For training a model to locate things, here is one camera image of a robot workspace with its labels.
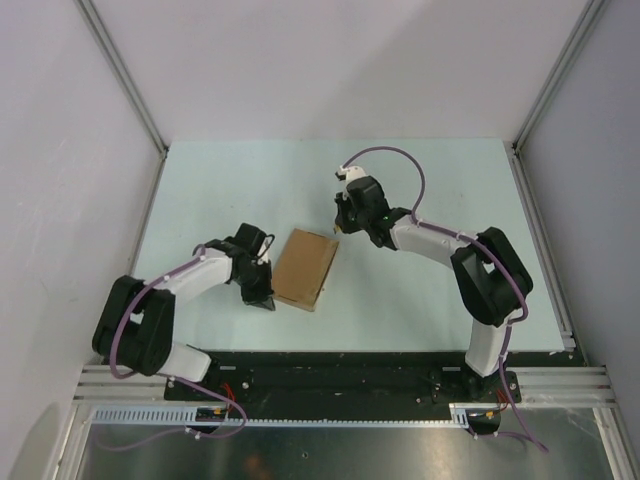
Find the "brown cardboard express box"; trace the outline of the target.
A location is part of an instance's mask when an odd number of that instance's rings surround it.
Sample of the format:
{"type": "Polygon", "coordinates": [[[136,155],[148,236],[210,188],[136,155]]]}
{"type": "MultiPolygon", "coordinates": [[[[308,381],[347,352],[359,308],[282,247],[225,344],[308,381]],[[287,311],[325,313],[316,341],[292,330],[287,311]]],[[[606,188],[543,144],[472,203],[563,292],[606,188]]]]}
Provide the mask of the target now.
{"type": "Polygon", "coordinates": [[[336,239],[295,228],[273,271],[274,298],[313,312],[338,246],[336,239]]]}

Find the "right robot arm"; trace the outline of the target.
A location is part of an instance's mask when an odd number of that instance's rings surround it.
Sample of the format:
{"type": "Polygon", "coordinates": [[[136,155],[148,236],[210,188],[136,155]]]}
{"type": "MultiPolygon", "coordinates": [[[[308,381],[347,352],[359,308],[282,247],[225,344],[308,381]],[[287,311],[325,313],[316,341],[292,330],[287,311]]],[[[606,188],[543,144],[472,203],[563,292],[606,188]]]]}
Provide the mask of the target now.
{"type": "Polygon", "coordinates": [[[460,389],[473,401],[486,400],[504,373],[512,325],[528,317],[526,297],[533,290],[504,232],[490,227],[467,234],[392,208],[381,184],[360,167],[341,167],[336,177],[344,183],[334,198],[336,230],[364,232],[378,248],[417,254],[451,269],[472,318],[460,389]]]}

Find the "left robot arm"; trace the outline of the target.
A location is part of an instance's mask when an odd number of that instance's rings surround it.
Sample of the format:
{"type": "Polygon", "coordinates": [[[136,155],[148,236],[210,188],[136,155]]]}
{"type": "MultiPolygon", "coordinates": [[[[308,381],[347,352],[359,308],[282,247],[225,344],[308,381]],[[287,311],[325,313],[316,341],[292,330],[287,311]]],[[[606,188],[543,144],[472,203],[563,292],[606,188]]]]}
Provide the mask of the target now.
{"type": "Polygon", "coordinates": [[[275,236],[243,223],[233,236],[197,245],[184,264],[154,280],[130,275],[113,283],[92,338],[113,377],[186,380],[197,398],[214,397],[220,374],[209,354],[174,339],[176,311],[209,290],[235,283],[242,302],[275,309],[270,249],[275,236]]]}

